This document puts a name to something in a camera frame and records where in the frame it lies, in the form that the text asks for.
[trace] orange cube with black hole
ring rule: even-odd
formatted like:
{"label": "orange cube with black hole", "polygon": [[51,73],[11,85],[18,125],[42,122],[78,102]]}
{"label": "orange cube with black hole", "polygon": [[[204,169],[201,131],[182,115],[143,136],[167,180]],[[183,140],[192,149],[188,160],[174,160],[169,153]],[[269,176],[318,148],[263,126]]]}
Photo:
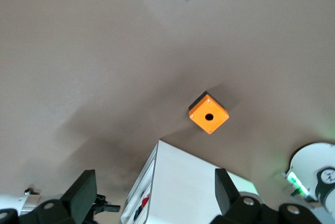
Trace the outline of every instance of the orange cube with black hole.
{"label": "orange cube with black hole", "polygon": [[228,112],[207,92],[194,101],[188,108],[189,118],[208,134],[212,134],[228,118]]}

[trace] red object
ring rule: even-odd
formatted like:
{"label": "red object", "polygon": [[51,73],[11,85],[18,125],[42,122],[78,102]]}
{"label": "red object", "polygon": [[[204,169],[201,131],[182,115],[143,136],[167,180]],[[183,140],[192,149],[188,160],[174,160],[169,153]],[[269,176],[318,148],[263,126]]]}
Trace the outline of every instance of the red object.
{"label": "red object", "polygon": [[142,208],[144,208],[144,206],[147,204],[148,200],[149,200],[148,196],[142,200]]}

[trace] beige surface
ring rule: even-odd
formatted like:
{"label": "beige surface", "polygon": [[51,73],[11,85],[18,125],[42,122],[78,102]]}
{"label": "beige surface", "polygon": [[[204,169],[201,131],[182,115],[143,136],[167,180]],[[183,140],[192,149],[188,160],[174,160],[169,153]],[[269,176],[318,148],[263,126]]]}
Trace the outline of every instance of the beige surface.
{"label": "beige surface", "polygon": [[[335,138],[334,14],[335,0],[0,0],[1,192],[63,193],[96,169],[123,204],[162,138],[276,208],[291,153]],[[187,116],[204,90],[230,114],[211,136]]]}

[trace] black hole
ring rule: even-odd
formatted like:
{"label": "black hole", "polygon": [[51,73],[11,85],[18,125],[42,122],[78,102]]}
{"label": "black hole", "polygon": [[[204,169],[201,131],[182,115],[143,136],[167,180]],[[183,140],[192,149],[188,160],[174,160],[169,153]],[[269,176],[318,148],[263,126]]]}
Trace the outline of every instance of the black hole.
{"label": "black hole", "polygon": [[206,118],[206,120],[211,121],[211,120],[213,120],[214,116],[213,116],[213,114],[209,113],[205,116],[205,118]]}

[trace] dial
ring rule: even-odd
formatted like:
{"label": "dial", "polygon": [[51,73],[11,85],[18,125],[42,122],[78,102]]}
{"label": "dial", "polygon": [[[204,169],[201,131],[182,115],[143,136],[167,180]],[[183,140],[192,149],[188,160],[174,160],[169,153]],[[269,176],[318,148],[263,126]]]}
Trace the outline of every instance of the dial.
{"label": "dial", "polygon": [[326,169],[321,173],[321,180],[326,184],[335,183],[335,170]]}

